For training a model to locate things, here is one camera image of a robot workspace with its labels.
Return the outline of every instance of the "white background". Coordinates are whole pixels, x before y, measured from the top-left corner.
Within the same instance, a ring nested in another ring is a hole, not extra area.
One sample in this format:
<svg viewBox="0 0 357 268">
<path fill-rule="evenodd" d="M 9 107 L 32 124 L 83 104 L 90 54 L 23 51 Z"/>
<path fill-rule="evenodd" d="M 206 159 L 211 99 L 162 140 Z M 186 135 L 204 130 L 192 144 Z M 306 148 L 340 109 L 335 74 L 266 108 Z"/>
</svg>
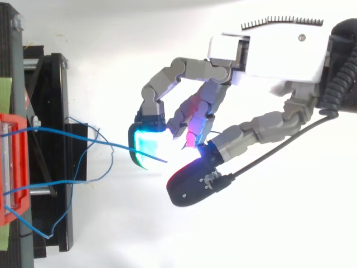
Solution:
<svg viewBox="0 0 357 268">
<path fill-rule="evenodd" d="M 45 45 L 70 61 L 70 115 L 127 144 L 149 79 L 182 56 L 203 59 L 209 39 L 268 15 L 354 17 L 353 1 L 14 0 L 24 15 L 24 44 Z M 165 97 L 167 117 L 199 83 Z M 270 81 L 231 87 L 214 130 L 281 111 Z M 74 247 L 48 248 L 43 267 L 293 268 L 357 267 L 357 115 L 341 114 L 195 206 L 177 208 L 169 174 L 144 171 L 115 151 L 111 173 L 74 194 Z M 233 172 L 275 145 L 256 145 L 221 167 Z M 88 179 L 110 163 L 110 148 L 89 152 Z M 168 168 L 172 173 L 177 167 Z"/>
</svg>

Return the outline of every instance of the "screw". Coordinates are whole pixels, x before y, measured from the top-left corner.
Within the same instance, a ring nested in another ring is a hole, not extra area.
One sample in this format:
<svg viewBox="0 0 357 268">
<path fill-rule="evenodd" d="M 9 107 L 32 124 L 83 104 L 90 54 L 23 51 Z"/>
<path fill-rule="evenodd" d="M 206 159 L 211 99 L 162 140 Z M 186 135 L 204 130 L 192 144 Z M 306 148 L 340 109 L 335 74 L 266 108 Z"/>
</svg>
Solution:
<svg viewBox="0 0 357 268">
<path fill-rule="evenodd" d="M 34 117 L 32 118 L 32 126 L 33 126 L 33 127 L 41 127 L 41 125 L 42 125 L 42 123 L 41 123 L 40 120 L 38 120 L 38 117 L 37 117 L 37 116 L 34 116 Z"/>
<path fill-rule="evenodd" d="M 299 41 L 304 42 L 306 40 L 306 35 L 299 35 Z"/>
<path fill-rule="evenodd" d="M 23 21 L 23 16 L 21 16 L 20 14 L 15 15 L 11 21 L 11 26 L 19 32 L 23 31 L 24 24 L 25 23 Z"/>
<path fill-rule="evenodd" d="M 62 67 L 63 67 L 63 69 L 65 69 L 65 70 L 68 70 L 68 69 L 69 69 L 68 60 L 63 60 L 63 61 L 62 61 Z"/>
</svg>

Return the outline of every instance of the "coiled cable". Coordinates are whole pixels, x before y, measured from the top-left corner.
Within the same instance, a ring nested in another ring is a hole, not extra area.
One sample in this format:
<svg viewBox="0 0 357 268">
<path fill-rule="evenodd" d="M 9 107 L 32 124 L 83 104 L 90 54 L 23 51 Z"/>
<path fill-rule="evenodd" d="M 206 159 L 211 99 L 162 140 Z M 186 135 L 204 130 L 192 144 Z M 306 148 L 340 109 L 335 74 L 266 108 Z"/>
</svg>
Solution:
<svg viewBox="0 0 357 268">
<path fill-rule="evenodd" d="M 346 92 L 357 79 L 357 19 L 342 21 L 332 29 L 331 34 L 352 38 L 355 41 L 351 54 L 327 84 L 319 105 L 321 115 L 337 118 Z"/>
</svg>

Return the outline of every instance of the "red plastic frame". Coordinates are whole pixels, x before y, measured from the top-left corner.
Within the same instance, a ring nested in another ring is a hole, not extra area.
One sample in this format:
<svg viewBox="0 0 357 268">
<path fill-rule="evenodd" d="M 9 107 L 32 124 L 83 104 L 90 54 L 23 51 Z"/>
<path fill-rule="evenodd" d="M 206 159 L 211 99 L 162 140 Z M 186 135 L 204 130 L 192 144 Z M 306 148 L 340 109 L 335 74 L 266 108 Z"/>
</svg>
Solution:
<svg viewBox="0 0 357 268">
<path fill-rule="evenodd" d="M 25 118 L 15 114 L 0 113 L 1 123 L 11 123 L 12 131 L 27 127 Z M 28 153 L 27 153 L 27 132 L 22 132 L 11 136 L 12 139 L 12 162 L 13 162 L 13 187 L 19 188 L 29 185 L 28 174 Z M 2 171 L 2 162 L 0 161 L 0 177 Z M 13 209 L 17 214 L 22 215 L 30 207 L 29 189 L 14 193 L 15 205 Z M 4 196 L 2 179 L 0 179 L 0 226 L 7 225 L 16 219 L 15 215 L 9 213 L 5 215 Z"/>
</svg>

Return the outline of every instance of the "green tape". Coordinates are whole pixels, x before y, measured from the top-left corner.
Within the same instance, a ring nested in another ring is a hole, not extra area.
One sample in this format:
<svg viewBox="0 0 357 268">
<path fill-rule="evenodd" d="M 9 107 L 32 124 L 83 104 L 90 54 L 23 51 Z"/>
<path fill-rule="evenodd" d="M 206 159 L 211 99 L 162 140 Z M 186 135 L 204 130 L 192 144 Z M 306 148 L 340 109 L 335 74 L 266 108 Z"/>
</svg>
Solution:
<svg viewBox="0 0 357 268">
<path fill-rule="evenodd" d="M 10 111 L 11 86 L 12 78 L 0 78 L 0 113 Z"/>
<path fill-rule="evenodd" d="M 0 78 L 0 113 L 9 113 L 12 78 Z M 10 224 L 0 227 L 0 251 L 9 246 Z"/>
<path fill-rule="evenodd" d="M 9 246 L 10 224 L 0 227 L 0 251 L 7 251 Z"/>
</svg>

